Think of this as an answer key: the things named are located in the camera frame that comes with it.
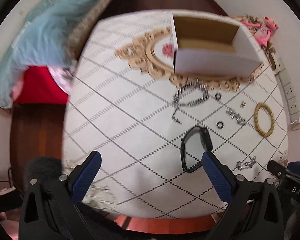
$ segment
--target plush toy head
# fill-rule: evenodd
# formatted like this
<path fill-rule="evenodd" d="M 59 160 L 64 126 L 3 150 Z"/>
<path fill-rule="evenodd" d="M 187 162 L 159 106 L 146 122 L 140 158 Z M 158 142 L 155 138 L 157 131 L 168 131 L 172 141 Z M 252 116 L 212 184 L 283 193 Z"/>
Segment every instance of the plush toy head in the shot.
<path fill-rule="evenodd" d="M 279 26 L 274 22 L 273 19 L 270 19 L 269 17 L 265 17 L 264 22 L 272 32 L 275 32 L 277 29 L 279 29 Z"/>

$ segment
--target pink stuffed toy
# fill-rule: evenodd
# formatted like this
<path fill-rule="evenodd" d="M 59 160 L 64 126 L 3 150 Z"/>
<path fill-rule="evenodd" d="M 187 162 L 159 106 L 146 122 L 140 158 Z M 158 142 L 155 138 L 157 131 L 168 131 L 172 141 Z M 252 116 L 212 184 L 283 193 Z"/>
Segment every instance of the pink stuffed toy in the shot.
<path fill-rule="evenodd" d="M 270 19 L 269 17 L 264 18 L 264 24 L 249 23 L 247 21 L 243 21 L 242 23 L 248 27 L 259 28 L 254 34 L 254 37 L 260 46 L 267 46 L 267 41 L 270 39 L 270 37 L 274 35 L 275 31 L 279 28 L 278 25 L 274 22 L 274 20 Z"/>

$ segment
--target blue gripper pad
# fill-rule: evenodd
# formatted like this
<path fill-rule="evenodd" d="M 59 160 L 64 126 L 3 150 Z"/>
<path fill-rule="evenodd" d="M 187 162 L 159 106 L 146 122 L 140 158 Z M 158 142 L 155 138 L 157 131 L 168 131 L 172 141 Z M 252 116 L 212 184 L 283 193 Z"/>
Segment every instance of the blue gripper pad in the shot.
<path fill-rule="evenodd" d="M 213 162 L 207 152 L 202 156 L 202 167 L 208 175 L 212 185 L 214 186 L 219 198 L 223 202 L 230 203 L 232 201 L 231 185 L 223 176 L 217 165 Z"/>
<path fill-rule="evenodd" d="M 91 158 L 88 164 L 86 164 L 85 162 L 82 164 L 86 165 L 86 167 L 82 170 L 77 180 L 73 183 L 71 190 L 72 203 L 77 203 L 83 200 L 91 183 L 93 182 L 93 179 L 101 168 L 101 154 L 97 151 L 94 151 L 92 153 L 94 153 L 94 156 Z"/>

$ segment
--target diamond pattern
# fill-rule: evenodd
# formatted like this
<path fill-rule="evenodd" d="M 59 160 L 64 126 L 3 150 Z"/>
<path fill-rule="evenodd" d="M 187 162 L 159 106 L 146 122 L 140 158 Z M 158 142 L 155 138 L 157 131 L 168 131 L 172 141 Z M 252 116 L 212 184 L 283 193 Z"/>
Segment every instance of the diamond pattern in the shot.
<path fill-rule="evenodd" d="M 266 171 L 270 159 L 279 160 L 288 147 L 286 115 L 276 79 L 267 68 L 251 84 L 241 84 L 236 92 L 209 92 L 209 99 L 194 107 L 181 107 L 171 119 L 172 97 L 177 88 L 168 79 L 153 79 L 148 73 L 132 69 L 115 50 L 131 43 L 144 32 L 170 26 L 170 10 L 153 10 L 111 17 L 98 22 L 90 35 L 79 65 L 70 103 L 67 105 L 63 137 L 64 171 L 68 174 L 81 164 L 91 150 L 102 155 L 102 167 L 84 202 L 109 212 L 146 218 L 189 218 L 221 212 L 225 208 L 202 168 L 184 173 L 180 160 L 181 138 L 194 125 L 205 125 L 210 133 L 214 154 L 234 174 L 249 180 L 264 181 L 273 176 Z M 175 10 L 224 22 L 235 20 L 202 12 Z M 251 42 L 259 50 L 254 38 Z M 157 44 L 155 51 L 160 51 Z M 266 60 L 262 51 L 260 60 Z M 220 92 L 220 101 L 214 99 Z M 181 102 L 198 99 L 202 94 L 188 91 Z M 273 134 L 262 138 L 253 119 L 240 126 L 226 113 L 228 108 L 247 120 L 258 102 L 274 112 Z M 217 122 L 224 123 L 218 129 Z M 270 118 L 259 111 L 259 123 L 270 127 Z M 186 142 L 187 166 L 202 158 L 204 149 L 199 134 Z M 237 161 L 257 157 L 249 170 L 236 169 Z"/>

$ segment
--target yellow beaded bracelet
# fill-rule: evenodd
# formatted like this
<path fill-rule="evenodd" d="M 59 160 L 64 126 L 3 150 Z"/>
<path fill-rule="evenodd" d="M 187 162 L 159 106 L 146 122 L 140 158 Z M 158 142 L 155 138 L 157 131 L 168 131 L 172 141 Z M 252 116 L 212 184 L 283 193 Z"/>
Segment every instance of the yellow beaded bracelet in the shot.
<path fill-rule="evenodd" d="M 259 109 L 263 107 L 264 109 L 266 109 L 266 111 L 268 112 L 268 114 L 270 115 L 270 118 L 271 118 L 271 127 L 269 129 L 268 132 L 264 132 L 260 127 L 259 127 L 259 120 L 258 120 L 258 112 L 259 112 Z M 256 130 L 257 132 L 262 136 L 262 137 L 269 137 L 272 133 L 273 133 L 273 130 L 274 130 L 274 115 L 272 113 L 272 110 L 270 109 L 270 107 L 265 104 L 265 103 L 258 103 L 255 110 L 254 110 L 254 114 L 253 114 L 253 117 L 254 117 L 254 126 L 256 127 Z"/>

